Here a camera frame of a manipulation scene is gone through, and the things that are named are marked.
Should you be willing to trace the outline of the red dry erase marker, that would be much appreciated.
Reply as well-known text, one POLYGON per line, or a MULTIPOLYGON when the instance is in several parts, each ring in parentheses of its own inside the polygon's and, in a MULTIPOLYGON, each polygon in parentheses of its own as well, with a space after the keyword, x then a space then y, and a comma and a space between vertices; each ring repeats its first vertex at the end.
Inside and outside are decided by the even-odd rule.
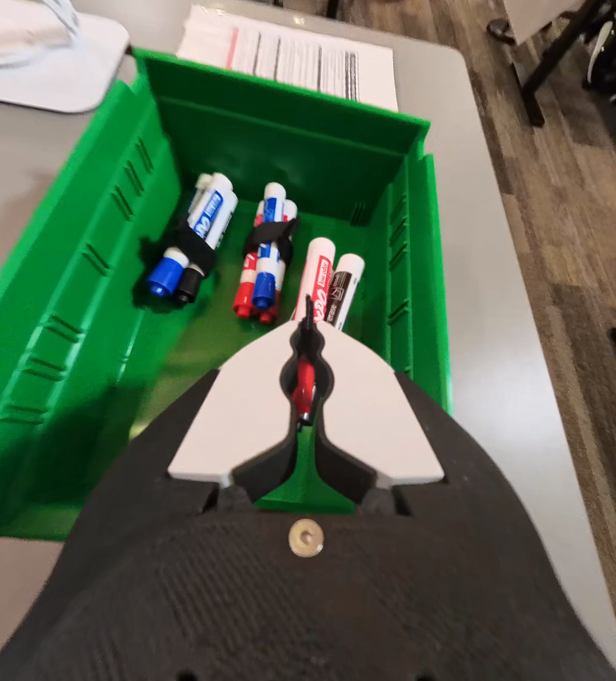
POLYGON ((252 229, 244 241, 243 268, 232 306, 234 313, 239 319, 249 319, 256 315, 256 309, 252 302, 252 295, 257 277, 257 262, 259 259, 259 246, 255 232, 263 221, 263 209, 264 201, 261 200, 255 212, 252 229))
MULTIPOLYGON (((292 219, 297 217, 297 214, 298 209, 295 202, 292 200, 286 200, 283 208, 283 222, 286 223, 291 221, 292 219)), ((282 255, 280 255, 277 265, 277 275, 275 277, 274 304, 270 308, 260 312, 259 320, 263 324, 270 325, 271 323, 274 323, 277 320, 278 308, 281 298, 281 290, 285 278, 286 267, 287 263, 285 261, 285 258, 282 255)))
MULTIPOLYGON (((306 316, 306 297, 312 301, 313 312, 309 314, 315 321, 322 321, 326 314, 329 283, 331 281, 334 243, 325 237, 312 239, 306 254, 303 274, 298 290, 298 298, 291 320, 301 321, 306 316)), ((314 367, 304 356, 298 360, 298 384, 293 399, 298 416, 307 419, 312 409, 315 381, 314 367)))

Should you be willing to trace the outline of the green plastic bin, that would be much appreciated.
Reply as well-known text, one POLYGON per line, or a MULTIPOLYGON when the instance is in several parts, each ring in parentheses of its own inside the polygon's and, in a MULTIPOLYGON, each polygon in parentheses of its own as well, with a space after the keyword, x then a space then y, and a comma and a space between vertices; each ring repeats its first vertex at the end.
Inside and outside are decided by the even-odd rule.
POLYGON ((281 294, 329 238, 365 261, 344 332, 451 413, 448 322, 430 123, 137 51, 0 270, 0 536, 65 540, 128 440, 273 326, 238 319, 243 246, 269 182, 301 224, 281 294), (193 304, 147 278, 195 181, 238 206, 193 304))

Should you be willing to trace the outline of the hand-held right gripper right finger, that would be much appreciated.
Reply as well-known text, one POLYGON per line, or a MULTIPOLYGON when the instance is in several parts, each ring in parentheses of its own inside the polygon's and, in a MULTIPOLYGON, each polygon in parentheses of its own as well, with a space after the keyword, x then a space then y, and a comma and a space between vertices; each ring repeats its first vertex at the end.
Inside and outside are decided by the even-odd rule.
POLYGON ((357 504, 374 488, 441 481, 443 469, 393 368, 326 322, 317 329, 330 376, 315 425, 320 478, 357 504))

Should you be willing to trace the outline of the printed paper sheet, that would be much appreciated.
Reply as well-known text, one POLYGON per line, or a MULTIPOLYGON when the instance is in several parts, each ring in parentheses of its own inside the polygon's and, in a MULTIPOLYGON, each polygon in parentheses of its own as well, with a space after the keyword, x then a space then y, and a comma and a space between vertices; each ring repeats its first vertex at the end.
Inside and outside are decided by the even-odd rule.
POLYGON ((192 5, 180 59, 398 111, 391 48, 192 5))

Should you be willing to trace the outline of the blue dry erase marker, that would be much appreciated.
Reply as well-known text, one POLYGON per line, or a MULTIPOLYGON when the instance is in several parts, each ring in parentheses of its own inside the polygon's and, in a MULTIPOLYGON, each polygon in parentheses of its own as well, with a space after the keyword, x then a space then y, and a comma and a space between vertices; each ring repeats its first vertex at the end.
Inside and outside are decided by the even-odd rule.
MULTIPOLYGON (((215 214, 215 210, 221 203, 222 195, 229 190, 233 191, 233 185, 226 175, 218 172, 212 175, 199 175, 193 196, 189 200, 186 210, 177 220, 176 228, 182 217, 187 218, 190 226, 194 226, 194 223, 201 219, 202 212, 209 214, 208 217, 204 217, 204 226, 208 227, 211 215, 215 214)), ((151 294, 159 298, 171 298, 173 300, 175 300, 173 294, 176 285, 178 285, 183 274, 184 267, 188 264, 187 258, 174 243, 176 228, 172 241, 163 252, 159 264, 147 278, 151 294)))
MULTIPOLYGON (((285 201, 284 186, 275 182, 268 183, 263 193, 261 223, 282 223, 285 201)), ((252 303, 261 312, 269 310, 275 303, 279 256, 278 243, 275 240, 262 242, 258 247, 252 303)))

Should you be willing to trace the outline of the white leaning panel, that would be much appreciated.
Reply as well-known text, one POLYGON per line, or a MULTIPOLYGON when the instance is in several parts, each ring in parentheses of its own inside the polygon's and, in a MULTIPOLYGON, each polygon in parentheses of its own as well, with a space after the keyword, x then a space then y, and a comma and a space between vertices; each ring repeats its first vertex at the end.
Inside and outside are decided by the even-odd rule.
POLYGON ((576 11, 582 3, 583 1, 502 1, 517 46, 532 38, 561 13, 576 11))

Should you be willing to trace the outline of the clear plastic stand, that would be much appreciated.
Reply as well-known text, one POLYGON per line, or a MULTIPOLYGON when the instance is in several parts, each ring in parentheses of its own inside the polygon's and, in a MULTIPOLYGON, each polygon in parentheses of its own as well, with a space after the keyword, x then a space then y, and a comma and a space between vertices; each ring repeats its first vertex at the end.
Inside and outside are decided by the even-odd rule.
POLYGON ((71 1, 0 1, 0 67, 26 65, 71 46, 80 28, 71 1))

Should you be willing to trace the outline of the white board with black edge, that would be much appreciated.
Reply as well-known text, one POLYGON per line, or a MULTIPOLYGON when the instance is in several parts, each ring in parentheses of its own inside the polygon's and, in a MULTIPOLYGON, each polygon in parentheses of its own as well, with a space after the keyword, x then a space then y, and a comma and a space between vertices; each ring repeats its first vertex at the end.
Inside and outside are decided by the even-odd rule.
POLYGON ((26 65, 0 67, 1 104, 63 114, 99 106, 129 46, 129 34, 115 20, 77 13, 81 28, 71 46, 26 65))

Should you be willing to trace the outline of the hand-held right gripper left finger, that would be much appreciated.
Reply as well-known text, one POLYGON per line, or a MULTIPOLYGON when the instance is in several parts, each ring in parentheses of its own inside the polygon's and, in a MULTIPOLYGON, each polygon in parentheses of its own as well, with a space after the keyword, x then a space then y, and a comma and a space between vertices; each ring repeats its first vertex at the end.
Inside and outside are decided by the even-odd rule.
POLYGON ((244 346, 217 371, 168 467, 171 478, 238 486, 252 502, 270 494, 295 469, 295 406, 281 375, 294 356, 296 321, 244 346))

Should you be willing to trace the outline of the black dry erase marker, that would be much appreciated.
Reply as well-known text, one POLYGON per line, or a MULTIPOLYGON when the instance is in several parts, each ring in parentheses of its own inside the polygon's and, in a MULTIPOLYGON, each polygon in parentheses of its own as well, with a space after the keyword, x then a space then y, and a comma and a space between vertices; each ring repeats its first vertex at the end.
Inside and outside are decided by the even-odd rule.
POLYGON ((329 285, 324 321, 342 331, 364 272, 364 260, 354 253, 340 257, 329 285))
POLYGON ((232 190, 222 196, 208 227, 204 226, 204 217, 209 214, 202 212, 201 219, 194 226, 182 217, 176 228, 174 243, 188 260, 173 294, 173 298, 182 304, 195 301, 201 282, 209 277, 217 263, 217 248, 238 203, 232 190))

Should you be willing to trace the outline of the black desk leg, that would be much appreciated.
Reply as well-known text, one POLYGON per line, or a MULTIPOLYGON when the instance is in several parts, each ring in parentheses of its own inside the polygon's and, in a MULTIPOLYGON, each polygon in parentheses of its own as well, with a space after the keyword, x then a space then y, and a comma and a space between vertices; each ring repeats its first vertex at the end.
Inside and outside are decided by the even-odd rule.
POLYGON ((509 56, 509 70, 514 77, 517 92, 530 125, 534 127, 542 127, 544 125, 544 115, 537 98, 538 91, 559 66, 562 58, 579 38, 584 35, 585 30, 602 8, 603 2, 584 1, 576 11, 568 10, 561 13, 559 17, 546 24, 538 33, 535 33, 532 38, 546 32, 548 28, 554 27, 558 20, 565 21, 565 26, 550 43, 545 45, 539 60, 532 66, 528 66, 528 58, 524 47, 529 39, 519 46, 516 45, 504 7, 504 16, 488 23, 486 31, 491 37, 494 36, 492 30, 506 28, 511 30, 513 43, 508 42, 506 44, 509 56))

